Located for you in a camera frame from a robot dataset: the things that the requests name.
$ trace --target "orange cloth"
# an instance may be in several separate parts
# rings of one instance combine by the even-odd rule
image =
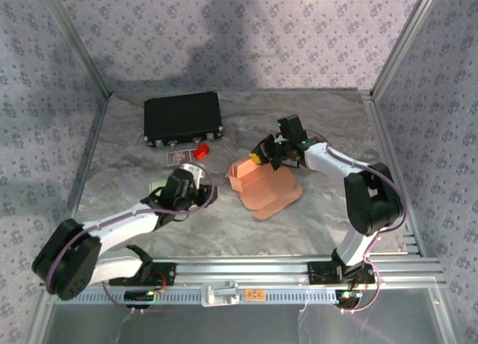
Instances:
[[[231,165],[229,180],[233,190],[249,210],[256,210],[256,219],[267,219],[296,201],[302,195],[302,186],[287,167],[276,171],[270,164],[257,165],[249,158]]]

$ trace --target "red block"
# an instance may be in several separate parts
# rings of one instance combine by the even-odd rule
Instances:
[[[193,151],[193,156],[197,160],[201,160],[207,154],[209,154],[210,148],[206,144],[202,144],[199,148]]]

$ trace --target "patterned wallpaper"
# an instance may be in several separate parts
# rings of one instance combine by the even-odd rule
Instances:
[[[416,0],[63,0],[113,93],[370,89]]]
[[[67,204],[103,101],[42,0],[0,2],[0,343],[37,300],[31,262]]]
[[[478,343],[478,0],[437,0],[379,101],[427,250]]]

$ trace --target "silver fabric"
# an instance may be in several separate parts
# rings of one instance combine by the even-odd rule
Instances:
[[[166,180],[170,150],[143,141],[144,99],[111,98],[84,188],[78,220],[98,219],[125,210],[146,197],[149,183]],[[225,128],[209,143],[201,162],[219,186],[219,199],[184,222],[134,238],[153,257],[209,255],[330,254],[350,228],[344,189],[318,172],[294,169],[302,198],[260,222],[253,219],[230,187],[226,173],[258,141],[278,131],[277,119],[297,113],[305,128],[323,133],[337,150],[373,162],[376,144],[357,92],[224,93],[220,106]],[[178,148],[190,148],[183,145]],[[376,251],[404,251],[400,234],[386,236]]]

